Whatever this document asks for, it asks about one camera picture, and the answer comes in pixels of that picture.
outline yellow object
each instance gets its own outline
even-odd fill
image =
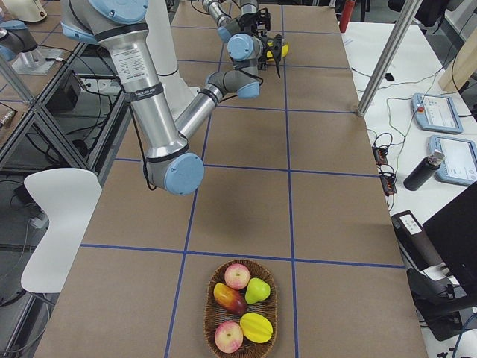
[[[244,336],[255,343],[267,342],[274,332],[270,321],[258,313],[245,313],[240,318],[240,327]]]
[[[284,58],[288,54],[288,43],[285,43],[282,47],[282,58]],[[274,57],[271,55],[270,51],[267,51],[267,61],[273,61]]]

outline red object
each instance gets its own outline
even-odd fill
[[[341,20],[340,20],[340,32],[342,34],[346,32],[346,28],[348,27],[348,22],[350,22],[351,14],[353,13],[354,8],[355,8],[355,0],[346,0],[346,3],[344,4],[343,13],[341,14]]]

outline black thermos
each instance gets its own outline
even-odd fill
[[[444,154],[434,151],[428,157],[425,157],[404,180],[404,186],[408,190],[418,190],[434,173],[440,168],[444,160]]]

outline light blue tablet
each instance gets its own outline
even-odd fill
[[[444,183],[469,186],[477,181],[477,147],[474,142],[450,136],[431,136],[429,149],[441,151],[446,159],[437,170],[436,179]]]
[[[448,96],[416,93],[412,107],[417,124],[425,131],[459,134],[464,130],[454,102]]]

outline wicker basket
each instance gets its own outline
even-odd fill
[[[244,336],[244,342],[242,346],[235,352],[227,354],[220,351],[215,345],[215,330],[218,325],[225,321],[235,321],[240,322],[240,317],[233,315],[232,313],[227,312],[222,307],[220,307],[214,299],[214,286],[218,282],[224,283],[224,273],[228,266],[233,263],[241,263],[245,265],[250,270],[250,277],[258,277],[264,280],[270,285],[271,293],[270,296],[264,300],[257,302],[256,304],[251,304],[247,307],[247,313],[259,313],[266,317],[273,329],[274,333],[271,339],[266,343],[254,343],[249,341]],[[245,295],[246,289],[240,291],[241,295]],[[272,278],[270,272],[254,261],[249,260],[233,260],[228,263],[223,264],[217,270],[215,270],[214,275],[212,276],[209,289],[207,290],[207,300],[206,300],[206,312],[205,318],[203,321],[203,329],[206,335],[207,343],[210,346],[210,349],[215,353],[219,358],[262,358],[265,357],[271,350],[274,345],[275,337],[277,336],[277,289],[275,287],[274,279]]]

